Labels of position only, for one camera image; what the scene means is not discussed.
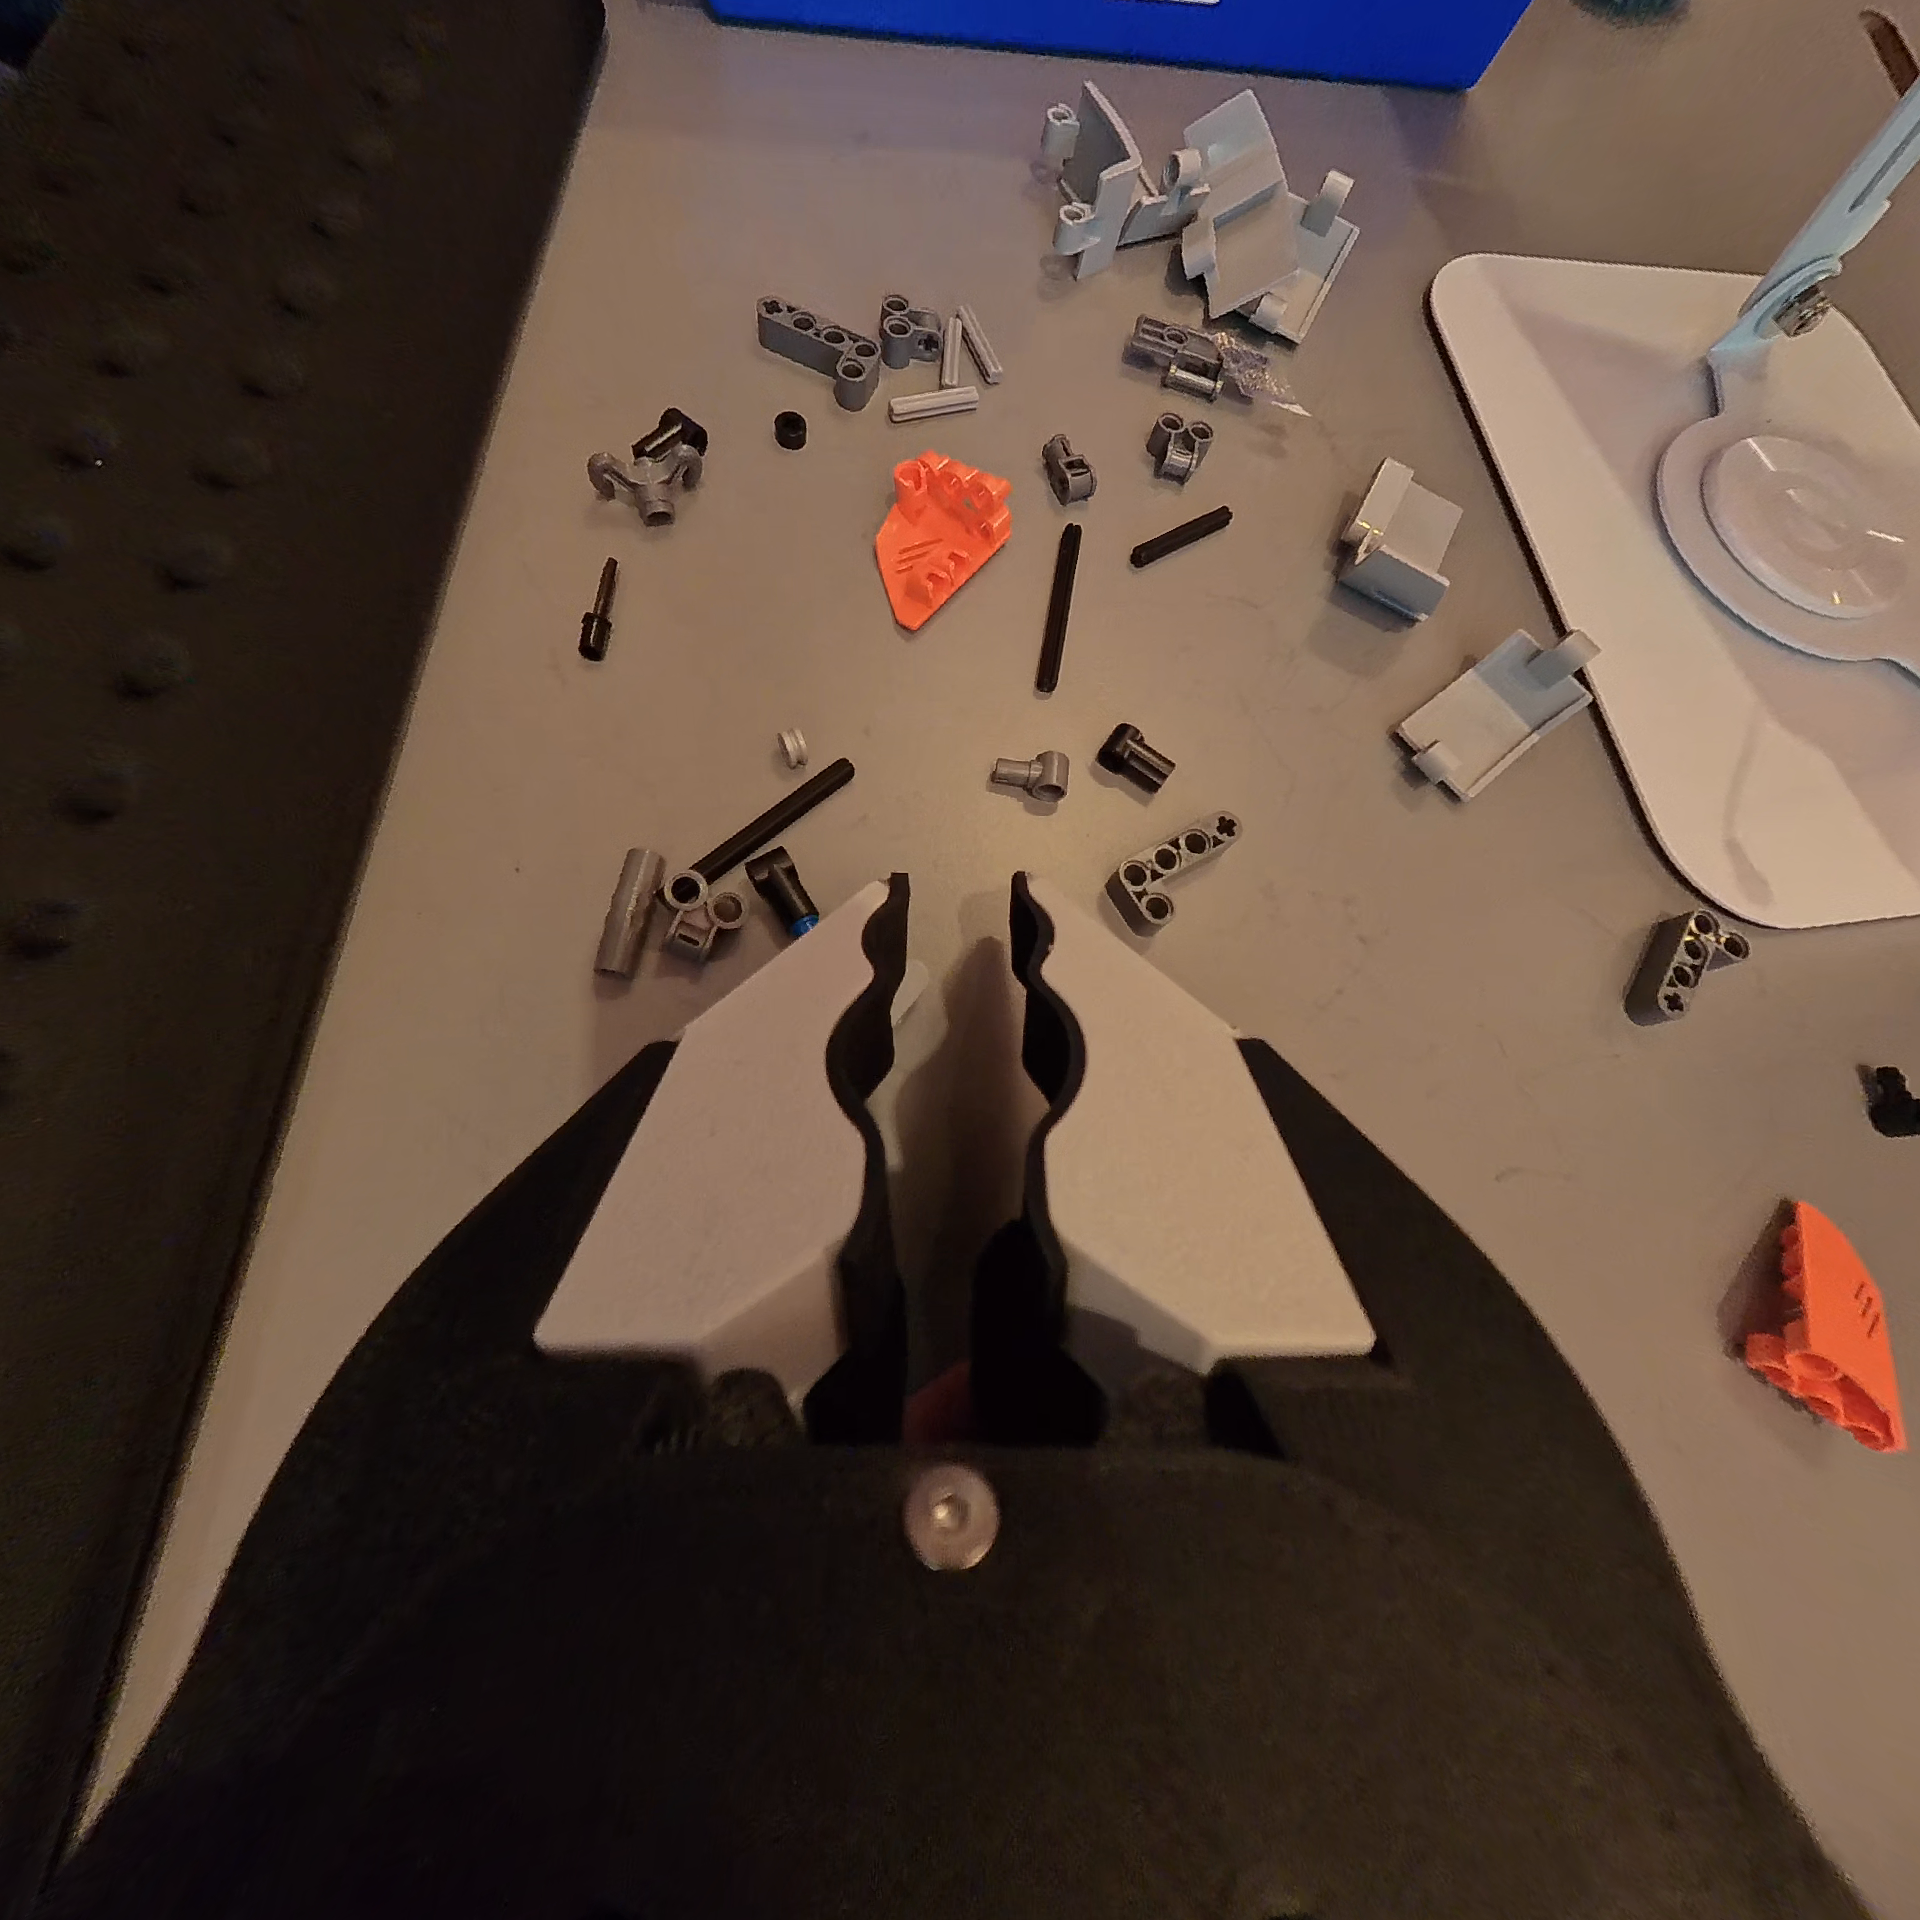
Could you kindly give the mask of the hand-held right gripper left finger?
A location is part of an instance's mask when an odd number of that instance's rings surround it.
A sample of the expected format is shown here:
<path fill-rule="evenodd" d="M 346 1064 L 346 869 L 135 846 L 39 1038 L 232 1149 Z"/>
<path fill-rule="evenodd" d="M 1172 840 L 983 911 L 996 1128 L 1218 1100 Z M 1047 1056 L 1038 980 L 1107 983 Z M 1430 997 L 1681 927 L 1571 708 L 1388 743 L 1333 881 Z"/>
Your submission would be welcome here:
<path fill-rule="evenodd" d="M 872 1096 L 911 879 L 865 883 L 692 1020 L 537 1345 L 770 1375 L 809 1428 L 901 1428 L 904 1289 Z"/>

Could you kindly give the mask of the dark grey short beam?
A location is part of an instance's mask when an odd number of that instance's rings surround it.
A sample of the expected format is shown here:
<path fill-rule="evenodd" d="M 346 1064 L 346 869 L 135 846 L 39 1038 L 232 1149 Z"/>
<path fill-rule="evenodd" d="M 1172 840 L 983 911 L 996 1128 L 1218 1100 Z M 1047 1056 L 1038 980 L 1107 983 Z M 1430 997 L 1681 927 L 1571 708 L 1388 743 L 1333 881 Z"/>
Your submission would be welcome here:
<path fill-rule="evenodd" d="M 1636 1026 L 1668 1026 L 1693 1010 L 1705 978 L 1744 964 L 1751 948 L 1749 937 L 1709 907 L 1661 920 L 1649 934 L 1622 1010 Z"/>

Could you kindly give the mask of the long black axle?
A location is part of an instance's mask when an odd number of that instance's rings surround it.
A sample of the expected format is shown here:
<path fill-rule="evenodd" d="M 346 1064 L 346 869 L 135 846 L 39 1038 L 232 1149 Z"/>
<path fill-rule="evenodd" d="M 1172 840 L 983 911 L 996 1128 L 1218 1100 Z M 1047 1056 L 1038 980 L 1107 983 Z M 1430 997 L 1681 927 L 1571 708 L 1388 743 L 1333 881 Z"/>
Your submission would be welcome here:
<path fill-rule="evenodd" d="M 1052 696 L 1061 683 L 1082 549 L 1084 526 L 1066 524 L 1058 540 L 1035 671 L 1035 692 L 1043 697 Z"/>

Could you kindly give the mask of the medium black axle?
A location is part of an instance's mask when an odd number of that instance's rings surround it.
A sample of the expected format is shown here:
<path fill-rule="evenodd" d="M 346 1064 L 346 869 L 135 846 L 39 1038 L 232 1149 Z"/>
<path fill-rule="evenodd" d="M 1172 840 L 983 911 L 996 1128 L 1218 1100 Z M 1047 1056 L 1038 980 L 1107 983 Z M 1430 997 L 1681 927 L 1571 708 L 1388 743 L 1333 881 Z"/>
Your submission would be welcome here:
<path fill-rule="evenodd" d="M 828 800 L 837 798 L 856 777 L 856 768 L 848 756 L 830 763 L 823 772 L 805 780 L 800 787 L 788 791 L 781 802 L 763 810 L 759 816 L 749 821 L 740 830 L 735 830 L 728 839 L 722 839 L 715 849 L 701 854 L 698 860 L 691 863 L 685 869 L 675 872 L 668 883 L 668 892 L 675 899 L 685 895 L 682 883 L 692 883 L 701 890 L 708 890 L 722 877 L 733 874 L 733 870 L 742 869 L 758 853 L 772 847 L 781 835 L 798 826 L 803 817 L 818 810 Z"/>

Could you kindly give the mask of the grey tube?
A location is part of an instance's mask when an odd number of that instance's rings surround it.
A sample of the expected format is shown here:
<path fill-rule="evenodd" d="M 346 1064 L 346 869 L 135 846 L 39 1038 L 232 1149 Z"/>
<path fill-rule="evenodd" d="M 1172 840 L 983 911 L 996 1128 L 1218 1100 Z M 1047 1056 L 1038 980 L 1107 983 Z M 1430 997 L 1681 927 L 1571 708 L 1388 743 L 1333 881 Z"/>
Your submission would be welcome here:
<path fill-rule="evenodd" d="M 638 973 L 664 877 L 664 858 L 648 847 L 631 849 L 595 948 L 593 973 L 629 982 Z"/>

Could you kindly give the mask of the dark grey bent beam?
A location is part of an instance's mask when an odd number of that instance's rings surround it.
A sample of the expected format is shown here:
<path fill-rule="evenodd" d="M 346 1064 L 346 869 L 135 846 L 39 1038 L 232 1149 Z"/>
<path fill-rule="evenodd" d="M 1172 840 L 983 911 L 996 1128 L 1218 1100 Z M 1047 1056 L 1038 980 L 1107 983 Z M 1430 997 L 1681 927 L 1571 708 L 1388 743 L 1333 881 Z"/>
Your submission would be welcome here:
<path fill-rule="evenodd" d="M 1107 895 L 1118 909 L 1123 929 L 1141 936 L 1165 929 L 1176 913 L 1172 883 L 1220 858 L 1241 833 L 1241 817 L 1227 810 L 1213 810 L 1121 858 L 1107 879 Z"/>

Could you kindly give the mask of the white book stand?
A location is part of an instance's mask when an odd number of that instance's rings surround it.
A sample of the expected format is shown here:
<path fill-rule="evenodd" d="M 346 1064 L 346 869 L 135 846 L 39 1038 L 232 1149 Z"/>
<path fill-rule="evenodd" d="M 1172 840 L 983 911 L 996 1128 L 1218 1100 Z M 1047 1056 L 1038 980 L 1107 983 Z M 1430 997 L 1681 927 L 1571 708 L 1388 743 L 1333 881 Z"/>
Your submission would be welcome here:
<path fill-rule="evenodd" d="M 1476 253 L 1428 288 L 1654 839 L 1763 929 L 1919 913 L 1917 417 L 1829 304 L 1917 113 L 1753 281 Z"/>

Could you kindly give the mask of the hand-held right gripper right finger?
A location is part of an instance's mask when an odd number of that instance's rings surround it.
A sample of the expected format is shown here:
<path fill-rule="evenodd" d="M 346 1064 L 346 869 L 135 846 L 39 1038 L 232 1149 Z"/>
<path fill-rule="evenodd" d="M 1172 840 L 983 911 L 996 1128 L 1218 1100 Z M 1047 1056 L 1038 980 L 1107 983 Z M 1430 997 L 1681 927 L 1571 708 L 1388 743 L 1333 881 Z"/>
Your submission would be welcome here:
<path fill-rule="evenodd" d="M 1010 1223 L 1010 1433 L 1098 1437 L 1141 1373 L 1370 1357 L 1232 1026 L 1038 874 L 1010 883 L 1010 959 L 1043 1098 Z"/>

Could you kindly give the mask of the blue plastic bin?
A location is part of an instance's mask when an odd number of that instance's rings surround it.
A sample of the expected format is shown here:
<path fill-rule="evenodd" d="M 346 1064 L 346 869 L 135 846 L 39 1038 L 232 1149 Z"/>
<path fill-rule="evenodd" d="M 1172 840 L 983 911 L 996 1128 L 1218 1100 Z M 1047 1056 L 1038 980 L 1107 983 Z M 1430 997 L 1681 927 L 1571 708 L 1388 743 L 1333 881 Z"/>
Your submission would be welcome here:
<path fill-rule="evenodd" d="M 1437 90 L 1481 82 L 1525 2 L 708 2 L 733 25 Z"/>

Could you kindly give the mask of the light grey bracket piece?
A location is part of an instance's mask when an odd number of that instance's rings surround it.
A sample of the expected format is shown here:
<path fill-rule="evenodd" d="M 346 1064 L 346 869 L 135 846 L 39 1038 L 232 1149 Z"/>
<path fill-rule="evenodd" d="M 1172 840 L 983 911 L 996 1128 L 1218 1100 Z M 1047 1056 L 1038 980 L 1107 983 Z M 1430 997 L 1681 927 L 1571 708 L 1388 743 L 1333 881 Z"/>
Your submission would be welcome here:
<path fill-rule="evenodd" d="M 1412 623 L 1437 611 L 1453 583 L 1444 560 L 1463 509 L 1384 459 L 1338 537 L 1336 584 Z"/>
<path fill-rule="evenodd" d="M 1580 630 L 1555 643 L 1518 630 L 1409 715 L 1395 738 L 1428 784 L 1472 802 L 1546 733 L 1592 706 L 1583 671 L 1598 653 Z"/>

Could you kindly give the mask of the grey axle connector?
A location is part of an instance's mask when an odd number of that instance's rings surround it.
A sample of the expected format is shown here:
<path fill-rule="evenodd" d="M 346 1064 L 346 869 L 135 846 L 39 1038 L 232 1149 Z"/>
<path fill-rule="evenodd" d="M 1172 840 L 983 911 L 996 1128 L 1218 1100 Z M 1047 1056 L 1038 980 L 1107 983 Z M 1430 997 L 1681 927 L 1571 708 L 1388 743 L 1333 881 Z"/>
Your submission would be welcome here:
<path fill-rule="evenodd" d="M 1206 332 L 1165 320 L 1141 314 L 1123 348 L 1123 359 L 1156 371 L 1169 392 L 1208 403 L 1246 396 L 1229 371 L 1223 346 Z"/>

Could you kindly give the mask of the orange triangular panel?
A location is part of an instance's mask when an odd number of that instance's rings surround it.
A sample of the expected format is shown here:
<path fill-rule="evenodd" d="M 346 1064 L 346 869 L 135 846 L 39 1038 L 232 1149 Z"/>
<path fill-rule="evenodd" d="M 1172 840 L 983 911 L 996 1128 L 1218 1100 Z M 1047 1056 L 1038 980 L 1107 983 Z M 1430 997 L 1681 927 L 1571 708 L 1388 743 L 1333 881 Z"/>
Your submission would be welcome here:
<path fill-rule="evenodd" d="M 876 563 L 895 623 L 916 634 L 1006 546 L 1012 484 L 925 452 L 895 468 Z"/>
<path fill-rule="evenodd" d="M 1850 1239 L 1809 1202 L 1793 1202 L 1781 1230 L 1776 1317 L 1746 1338 L 1746 1366 L 1869 1453 L 1906 1453 L 1885 1297 Z"/>

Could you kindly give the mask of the black connector with blue pin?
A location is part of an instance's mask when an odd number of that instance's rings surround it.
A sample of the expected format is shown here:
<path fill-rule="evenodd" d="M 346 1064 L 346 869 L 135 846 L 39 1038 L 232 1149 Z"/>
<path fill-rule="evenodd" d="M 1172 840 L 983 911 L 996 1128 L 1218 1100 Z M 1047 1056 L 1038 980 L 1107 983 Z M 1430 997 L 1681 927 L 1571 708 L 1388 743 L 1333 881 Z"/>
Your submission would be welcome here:
<path fill-rule="evenodd" d="M 784 846 L 773 846 L 743 865 L 756 895 L 763 900 L 789 941 L 798 941 L 821 923 L 821 909 L 803 883 L 798 863 Z"/>

